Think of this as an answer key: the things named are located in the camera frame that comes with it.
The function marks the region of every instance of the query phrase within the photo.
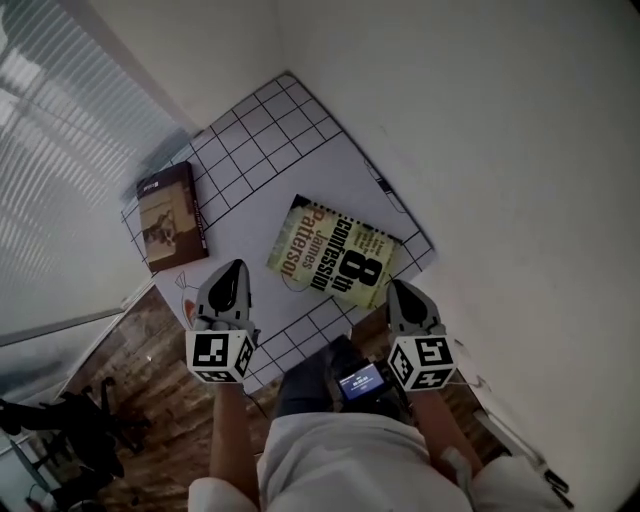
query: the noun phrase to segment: forearm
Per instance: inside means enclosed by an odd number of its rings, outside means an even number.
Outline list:
[[[482,469],[482,462],[456,423],[449,407],[437,391],[418,391],[409,395],[413,412],[418,420],[418,430],[423,435],[431,457],[431,465],[454,483],[455,471],[441,459],[449,447],[457,449],[471,464],[475,476]]]
[[[209,475],[230,483],[260,508],[258,473],[242,386],[217,387]]]

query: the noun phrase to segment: wooden floor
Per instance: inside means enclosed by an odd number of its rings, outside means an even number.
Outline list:
[[[352,339],[365,356],[386,356],[388,331],[382,312],[356,326]],[[91,355],[67,390],[78,393],[91,385],[97,398],[107,376],[116,381],[110,392],[112,412],[132,420],[146,417],[152,427],[134,432],[144,440],[143,452],[133,455],[119,448],[125,477],[101,491],[101,501],[110,512],[185,510],[189,485],[207,476],[213,392],[188,372],[184,329],[155,288]],[[279,380],[274,381],[246,400],[256,455],[264,448],[278,386]],[[448,386],[443,396],[481,458],[495,458],[502,447],[473,418],[479,407],[473,394],[462,386]],[[38,440],[32,444],[41,451]],[[60,482],[79,474],[77,463],[49,469]]]

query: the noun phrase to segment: book cover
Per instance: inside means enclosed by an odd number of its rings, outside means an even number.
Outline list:
[[[152,272],[209,256],[189,162],[140,181],[136,192]]]
[[[385,300],[399,241],[296,195],[267,266],[311,288],[373,309]]]

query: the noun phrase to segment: camera screen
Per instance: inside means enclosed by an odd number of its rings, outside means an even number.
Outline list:
[[[384,384],[384,379],[372,363],[369,366],[365,366],[361,370],[358,370],[353,375],[349,375],[349,377],[341,379],[339,382],[347,400],[353,400],[354,398],[362,396],[378,386],[382,386]]]

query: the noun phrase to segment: person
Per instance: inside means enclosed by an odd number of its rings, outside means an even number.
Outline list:
[[[189,512],[563,510],[523,458],[483,467],[437,391],[410,393],[418,428],[388,404],[330,412],[327,371],[360,357],[342,336],[286,372],[257,467],[242,386],[218,384],[210,476],[191,484]]]

